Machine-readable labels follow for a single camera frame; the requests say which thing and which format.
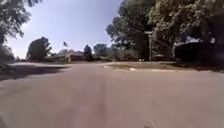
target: blue sky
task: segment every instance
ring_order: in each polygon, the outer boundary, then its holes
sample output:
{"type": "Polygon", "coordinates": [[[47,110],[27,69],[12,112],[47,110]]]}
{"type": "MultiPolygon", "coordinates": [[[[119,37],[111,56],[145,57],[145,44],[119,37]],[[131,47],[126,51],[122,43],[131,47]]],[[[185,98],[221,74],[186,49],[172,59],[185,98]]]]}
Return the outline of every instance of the blue sky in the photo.
{"type": "Polygon", "coordinates": [[[32,16],[23,25],[24,37],[9,38],[16,56],[25,57],[30,42],[41,36],[49,38],[53,52],[63,49],[63,41],[74,50],[86,44],[111,44],[105,28],[117,15],[122,0],[43,0],[28,9],[32,16]]]}

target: asphalt road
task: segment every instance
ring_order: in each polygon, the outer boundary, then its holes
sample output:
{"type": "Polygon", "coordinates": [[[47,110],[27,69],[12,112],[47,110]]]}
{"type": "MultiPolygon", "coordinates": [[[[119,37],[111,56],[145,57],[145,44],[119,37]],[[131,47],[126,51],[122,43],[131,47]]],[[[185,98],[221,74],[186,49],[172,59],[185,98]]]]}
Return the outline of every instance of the asphalt road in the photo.
{"type": "Polygon", "coordinates": [[[223,74],[63,67],[2,79],[0,128],[224,127],[223,74]]]}

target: tree canopy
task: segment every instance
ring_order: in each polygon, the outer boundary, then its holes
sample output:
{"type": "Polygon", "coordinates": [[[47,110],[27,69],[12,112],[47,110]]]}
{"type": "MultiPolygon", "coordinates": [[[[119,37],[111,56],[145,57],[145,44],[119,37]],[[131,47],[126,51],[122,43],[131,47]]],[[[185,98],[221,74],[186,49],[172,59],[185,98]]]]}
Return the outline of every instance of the tree canopy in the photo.
{"type": "Polygon", "coordinates": [[[108,56],[107,44],[96,44],[93,49],[97,56],[108,56]]]}
{"type": "Polygon", "coordinates": [[[112,41],[126,49],[138,51],[139,58],[148,60],[149,44],[145,31],[152,29],[148,24],[148,13],[155,0],[124,0],[118,17],[106,28],[112,41]]]}
{"type": "Polygon", "coordinates": [[[13,59],[12,49],[7,45],[0,44],[0,64],[6,61],[12,61],[13,59]]]}
{"type": "Polygon", "coordinates": [[[193,37],[203,42],[223,35],[224,1],[222,0],[156,0],[149,13],[155,24],[157,40],[169,45],[193,37]]]}
{"type": "Polygon", "coordinates": [[[92,61],[93,60],[92,49],[89,45],[85,46],[83,57],[84,57],[84,60],[87,60],[87,61],[92,61]]]}
{"type": "Polygon", "coordinates": [[[28,51],[27,59],[32,61],[43,61],[51,51],[49,40],[46,37],[41,37],[31,42],[28,51]]]}
{"type": "Polygon", "coordinates": [[[34,6],[41,0],[0,0],[0,43],[6,41],[6,36],[23,36],[21,27],[29,21],[31,14],[25,6],[34,6]]]}

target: house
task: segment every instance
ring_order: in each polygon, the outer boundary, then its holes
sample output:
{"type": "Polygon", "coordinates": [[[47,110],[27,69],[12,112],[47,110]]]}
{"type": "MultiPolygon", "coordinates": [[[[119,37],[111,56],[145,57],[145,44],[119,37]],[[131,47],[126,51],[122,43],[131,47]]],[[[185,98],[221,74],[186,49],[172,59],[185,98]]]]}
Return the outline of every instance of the house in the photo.
{"type": "Polygon", "coordinates": [[[60,51],[57,56],[60,61],[73,62],[73,61],[82,61],[83,60],[83,52],[67,50],[64,49],[60,51]]]}

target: street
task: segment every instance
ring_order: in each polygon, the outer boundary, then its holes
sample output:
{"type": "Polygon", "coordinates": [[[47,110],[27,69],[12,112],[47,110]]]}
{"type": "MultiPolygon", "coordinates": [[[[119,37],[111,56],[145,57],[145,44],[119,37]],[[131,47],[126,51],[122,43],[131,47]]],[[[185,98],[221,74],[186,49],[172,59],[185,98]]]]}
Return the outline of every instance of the street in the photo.
{"type": "Polygon", "coordinates": [[[131,72],[103,64],[29,72],[0,81],[0,128],[224,127],[221,73],[131,72]]]}

